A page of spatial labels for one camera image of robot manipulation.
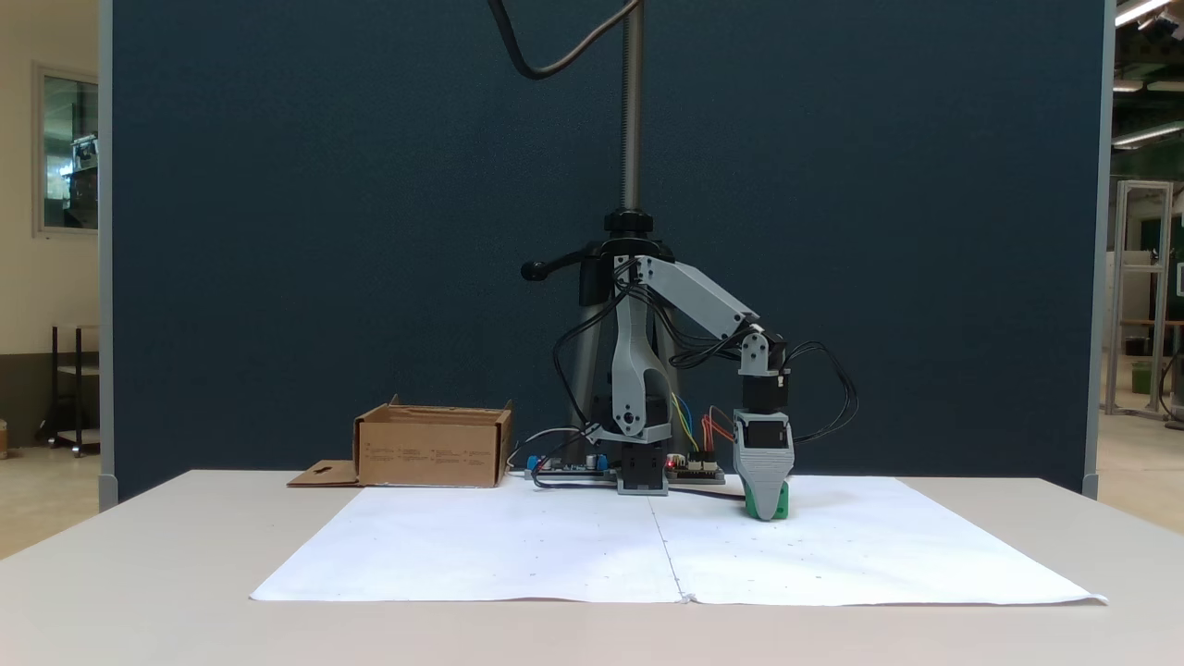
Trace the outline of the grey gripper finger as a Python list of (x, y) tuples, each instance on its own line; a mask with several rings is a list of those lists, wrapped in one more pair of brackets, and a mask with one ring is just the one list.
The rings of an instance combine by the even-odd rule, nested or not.
[(757, 485), (744, 481), (745, 510), (749, 518), (761, 521), (777, 521), (786, 519), (786, 480), (773, 488), (772, 482), (758, 482)]

